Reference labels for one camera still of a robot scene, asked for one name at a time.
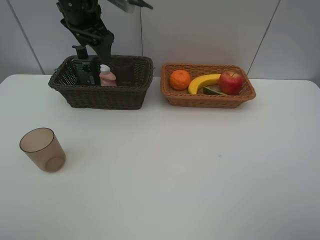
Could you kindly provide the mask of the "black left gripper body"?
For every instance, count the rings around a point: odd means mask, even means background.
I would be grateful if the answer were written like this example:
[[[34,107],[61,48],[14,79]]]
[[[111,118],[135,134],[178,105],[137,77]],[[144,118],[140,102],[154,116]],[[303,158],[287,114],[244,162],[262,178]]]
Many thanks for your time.
[[[67,28],[82,46],[98,46],[110,37],[110,31],[101,19],[97,0],[58,0],[63,15],[60,23]]]

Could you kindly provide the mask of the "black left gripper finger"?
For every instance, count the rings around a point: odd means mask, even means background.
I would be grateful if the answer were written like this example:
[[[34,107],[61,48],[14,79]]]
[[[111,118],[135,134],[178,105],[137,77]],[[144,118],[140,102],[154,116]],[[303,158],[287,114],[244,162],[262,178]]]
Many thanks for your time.
[[[106,30],[102,36],[96,38],[91,44],[91,48],[96,52],[103,64],[111,61],[111,49],[114,39],[114,34]]]

